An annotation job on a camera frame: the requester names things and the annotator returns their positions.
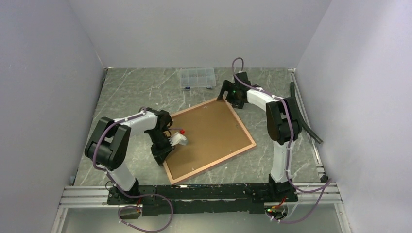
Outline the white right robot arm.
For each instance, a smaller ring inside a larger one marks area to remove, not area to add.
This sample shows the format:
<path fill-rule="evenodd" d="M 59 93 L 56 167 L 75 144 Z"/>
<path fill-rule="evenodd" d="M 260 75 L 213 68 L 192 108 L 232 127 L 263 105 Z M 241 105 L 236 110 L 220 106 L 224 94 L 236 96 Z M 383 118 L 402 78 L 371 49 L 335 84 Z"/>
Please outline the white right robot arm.
<path fill-rule="evenodd" d="M 272 201 L 294 195 L 296 189 L 290 183 L 291 155 L 294 143 L 302 131 L 296 101 L 291 97 L 274 96 L 258 85 L 251 85 L 245 71 L 235 74 L 233 82 L 223 82 L 217 97 L 217 100 L 222 99 L 234 108 L 241 109 L 249 103 L 264 110 L 274 155 L 268 188 L 263 193 Z"/>

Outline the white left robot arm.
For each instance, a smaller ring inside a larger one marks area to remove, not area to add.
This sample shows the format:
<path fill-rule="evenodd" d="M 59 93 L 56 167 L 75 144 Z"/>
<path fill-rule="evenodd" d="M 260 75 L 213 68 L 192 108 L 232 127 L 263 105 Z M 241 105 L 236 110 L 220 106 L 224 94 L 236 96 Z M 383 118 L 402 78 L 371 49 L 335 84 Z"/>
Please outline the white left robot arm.
<path fill-rule="evenodd" d="M 103 171 L 120 191 L 120 198 L 132 204 L 140 195 L 139 181 L 125 163 L 129 140 L 132 136 L 145 133 L 152 142 L 151 153 L 159 166 L 175 149 L 170 134 L 172 117 L 165 110 L 141 108 L 140 111 L 125 118 L 111 119 L 102 117 L 91 137 L 84 154 L 92 161 L 95 169 Z"/>

